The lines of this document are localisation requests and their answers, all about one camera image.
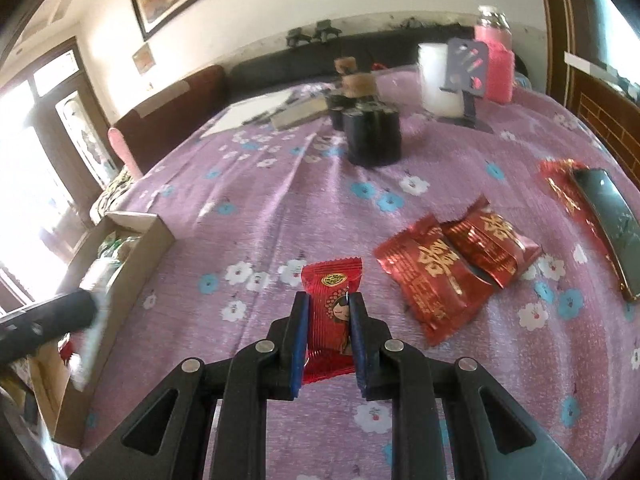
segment black smartphone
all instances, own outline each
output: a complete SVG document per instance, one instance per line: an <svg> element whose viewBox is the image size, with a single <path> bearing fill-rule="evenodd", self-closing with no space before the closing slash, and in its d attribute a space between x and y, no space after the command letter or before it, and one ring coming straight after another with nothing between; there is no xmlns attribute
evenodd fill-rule
<svg viewBox="0 0 640 480"><path fill-rule="evenodd" d="M605 170L573 170L572 177L607 237L623 281L623 294L629 301L640 299L638 220Z"/></svg>

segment beige box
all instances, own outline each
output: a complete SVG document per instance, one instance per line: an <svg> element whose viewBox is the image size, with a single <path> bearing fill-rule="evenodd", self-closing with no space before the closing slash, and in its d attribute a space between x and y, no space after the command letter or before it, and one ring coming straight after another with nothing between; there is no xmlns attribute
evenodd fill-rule
<svg viewBox="0 0 640 480"><path fill-rule="evenodd" d="M75 388L68 368L58 354L56 342L42 346L29 358L33 389L40 413L52 439L79 448L100 374L138 295L162 256L174 243L174 236L158 215L110 212L89 232L71 260L58 292L78 288L97 257L104 239L116 231L121 238L139 234L140 241L122 264L110 288L111 310L94 367L83 391Z"/></svg>

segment silver screw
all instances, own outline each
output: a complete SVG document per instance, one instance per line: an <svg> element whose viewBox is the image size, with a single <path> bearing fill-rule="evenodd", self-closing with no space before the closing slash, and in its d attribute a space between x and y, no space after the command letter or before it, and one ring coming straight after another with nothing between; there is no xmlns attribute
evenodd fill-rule
<svg viewBox="0 0 640 480"><path fill-rule="evenodd" d="M465 372L475 372L478 370L478 362L471 357L463 357L458 361L458 366Z"/></svg>
<svg viewBox="0 0 640 480"><path fill-rule="evenodd" d="M197 359L187 359L182 363L182 371L187 372L188 374L193 374L200 370L200 361Z"/></svg>
<svg viewBox="0 0 640 480"><path fill-rule="evenodd" d="M276 348L276 345L273 344L273 341L269 341L268 339L263 339L255 344L255 349L261 354L273 352L274 348Z"/></svg>
<svg viewBox="0 0 640 480"><path fill-rule="evenodd" d="M404 349L404 343L399 339L389 339L385 341L385 348L390 352L400 352Z"/></svg>

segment white cylindrical container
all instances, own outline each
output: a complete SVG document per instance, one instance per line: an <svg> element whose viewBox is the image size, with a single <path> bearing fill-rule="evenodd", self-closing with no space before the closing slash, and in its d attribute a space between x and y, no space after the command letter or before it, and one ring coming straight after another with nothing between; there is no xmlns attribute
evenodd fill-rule
<svg viewBox="0 0 640 480"><path fill-rule="evenodd" d="M422 43L418 46L422 106L439 117L464 117L462 92L446 92L440 89L444 86L447 72L448 49L445 43Z"/></svg>

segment pink water bottle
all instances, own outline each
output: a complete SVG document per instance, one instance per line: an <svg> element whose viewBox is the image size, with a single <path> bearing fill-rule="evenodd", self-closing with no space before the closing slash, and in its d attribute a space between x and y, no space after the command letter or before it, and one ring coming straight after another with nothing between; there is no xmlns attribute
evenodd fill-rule
<svg viewBox="0 0 640 480"><path fill-rule="evenodd" d="M496 7L478 7L480 15L475 26L476 40L489 47L484 98L507 104L513 98L515 54L511 50L511 31L504 14Z"/></svg>

